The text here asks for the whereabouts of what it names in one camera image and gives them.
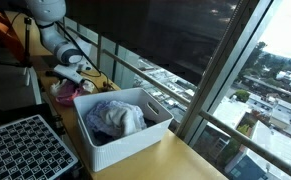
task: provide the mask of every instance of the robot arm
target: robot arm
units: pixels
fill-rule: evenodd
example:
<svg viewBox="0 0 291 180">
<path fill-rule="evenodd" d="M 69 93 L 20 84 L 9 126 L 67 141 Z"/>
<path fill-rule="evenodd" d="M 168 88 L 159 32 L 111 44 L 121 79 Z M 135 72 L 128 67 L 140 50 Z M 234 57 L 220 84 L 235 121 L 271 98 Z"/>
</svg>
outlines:
<svg viewBox="0 0 291 180">
<path fill-rule="evenodd" d="M 54 71 L 75 83 L 81 83 L 83 77 L 77 71 L 90 70 L 91 64 L 84 58 L 76 46 L 62 37 L 55 29 L 54 22 L 62 19 L 66 13 L 64 0 L 25 0 L 34 16 L 40 31 L 42 45 L 64 65 L 57 65 Z M 81 38 L 75 39 L 85 54 L 89 54 L 91 44 Z"/>
</svg>

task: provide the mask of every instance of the white bin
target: white bin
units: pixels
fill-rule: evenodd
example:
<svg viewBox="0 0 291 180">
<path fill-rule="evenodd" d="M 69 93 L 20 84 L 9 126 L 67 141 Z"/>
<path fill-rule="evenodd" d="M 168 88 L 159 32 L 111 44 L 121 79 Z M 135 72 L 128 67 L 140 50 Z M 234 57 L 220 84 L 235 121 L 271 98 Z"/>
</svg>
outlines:
<svg viewBox="0 0 291 180">
<path fill-rule="evenodd" d="M 87 128 L 86 116 L 94 105 L 103 100 L 123 101 L 139 106 L 147 119 L 156 125 L 135 134 L 120 138 L 102 146 L 95 145 L 92 130 Z M 89 168 L 100 171 L 138 151 L 160 141 L 165 134 L 173 115 L 141 88 L 105 92 L 80 96 L 74 99 L 78 117 L 78 128 L 88 154 Z"/>
</svg>

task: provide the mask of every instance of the sky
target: sky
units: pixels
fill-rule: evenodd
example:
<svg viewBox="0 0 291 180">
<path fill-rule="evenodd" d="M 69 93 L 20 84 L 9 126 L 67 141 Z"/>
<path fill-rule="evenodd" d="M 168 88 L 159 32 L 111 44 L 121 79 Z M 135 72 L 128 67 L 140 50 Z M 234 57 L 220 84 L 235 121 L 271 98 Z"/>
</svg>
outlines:
<svg viewBox="0 0 291 180">
<path fill-rule="evenodd" d="M 291 0 L 283 0 L 259 41 L 264 51 L 291 58 Z"/>
</svg>

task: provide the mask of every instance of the cloth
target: cloth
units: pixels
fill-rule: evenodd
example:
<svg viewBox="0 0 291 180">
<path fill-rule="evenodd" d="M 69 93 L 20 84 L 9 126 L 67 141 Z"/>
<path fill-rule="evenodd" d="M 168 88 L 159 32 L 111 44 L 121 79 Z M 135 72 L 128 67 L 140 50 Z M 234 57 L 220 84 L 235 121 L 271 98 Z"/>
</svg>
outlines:
<svg viewBox="0 0 291 180">
<path fill-rule="evenodd" d="M 66 106 L 74 105 L 74 98 L 84 93 L 82 86 L 76 85 L 70 80 L 63 79 L 56 84 L 52 84 L 50 92 L 56 97 L 56 101 Z"/>
<path fill-rule="evenodd" d="M 143 112 L 138 106 L 121 101 L 101 101 L 87 114 L 87 126 L 94 132 L 114 137 L 128 136 L 146 128 Z"/>
</svg>

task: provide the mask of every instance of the city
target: city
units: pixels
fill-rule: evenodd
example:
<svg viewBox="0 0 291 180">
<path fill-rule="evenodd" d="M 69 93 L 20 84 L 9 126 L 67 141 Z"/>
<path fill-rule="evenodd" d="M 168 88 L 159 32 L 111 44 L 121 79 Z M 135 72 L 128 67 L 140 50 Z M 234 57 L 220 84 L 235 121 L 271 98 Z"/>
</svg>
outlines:
<svg viewBox="0 0 291 180">
<path fill-rule="evenodd" d="M 254 51 L 258 51 L 257 57 L 250 56 L 213 115 L 291 164 L 291 71 L 288 70 L 291 59 L 268 54 L 257 47 Z M 283 66 L 271 66 L 269 61 Z M 187 100 L 192 99 L 196 90 L 193 84 L 143 58 L 138 59 L 138 68 Z M 134 87 L 144 88 L 174 115 L 172 131 L 178 127 L 186 106 L 137 75 Z M 264 174 L 270 179 L 291 179 L 211 123 L 193 149 L 228 177 L 251 174 L 253 166 L 254 174 Z"/>
</svg>

